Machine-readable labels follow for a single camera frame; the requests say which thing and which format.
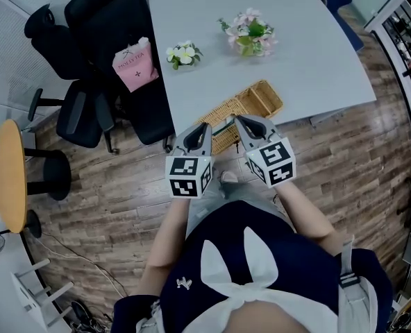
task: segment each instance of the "blue chair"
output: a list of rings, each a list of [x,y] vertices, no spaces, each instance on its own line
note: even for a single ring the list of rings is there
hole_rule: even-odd
[[[359,51],[364,47],[362,40],[357,36],[353,29],[338,15],[338,9],[342,6],[349,5],[352,0],[322,0],[333,17],[337,20],[340,27],[343,29],[346,36],[351,41],[352,47]]]

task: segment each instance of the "black stool base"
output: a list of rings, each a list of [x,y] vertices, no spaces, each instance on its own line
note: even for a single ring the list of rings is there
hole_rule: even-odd
[[[42,227],[40,225],[39,218],[33,210],[28,210],[26,213],[25,228],[28,228],[30,233],[36,238],[40,238],[42,236]]]
[[[49,191],[49,195],[56,201],[63,200],[69,193],[72,183],[72,171],[68,159],[61,151],[53,151],[54,157],[48,157],[44,163],[44,181],[60,185],[59,190]]]

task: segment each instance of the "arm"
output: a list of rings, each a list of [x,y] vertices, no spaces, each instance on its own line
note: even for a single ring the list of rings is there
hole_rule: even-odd
[[[159,296],[183,249],[190,200],[175,198],[151,247],[136,295]]]
[[[289,214],[296,231],[321,246],[331,255],[342,250],[342,235],[292,182],[275,186],[276,193]]]

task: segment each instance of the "woven tray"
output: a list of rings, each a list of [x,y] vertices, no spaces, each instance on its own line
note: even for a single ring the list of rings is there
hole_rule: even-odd
[[[266,118],[274,116],[283,108],[283,102],[267,80],[260,80],[247,89],[224,101],[197,123],[207,122],[212,127],[225,121],[227,117],[239,114],[256,114]],[[218,154],[238,142],[240,136],[233,124],[212,137],[212,154]]]

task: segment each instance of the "flower arrangement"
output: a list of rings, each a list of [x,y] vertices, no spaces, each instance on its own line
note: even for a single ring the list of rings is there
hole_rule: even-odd
[[[258,10],[248,8],[246,13],[239,13],[232,24],[219,19],[222,31],[228,35],[231,48],[237,47],[242,56],[267,56],[272,54],[275,40],[274,28],[262,21]]]
[[[178,43],[174,48],[167,48],[165,53],[167,56],[167,62],[173,63],[173,69],[178,70],[180,65],[194,65],[195,62],[200,62],[203,54],[193,43],[185,41],[184,43]]]

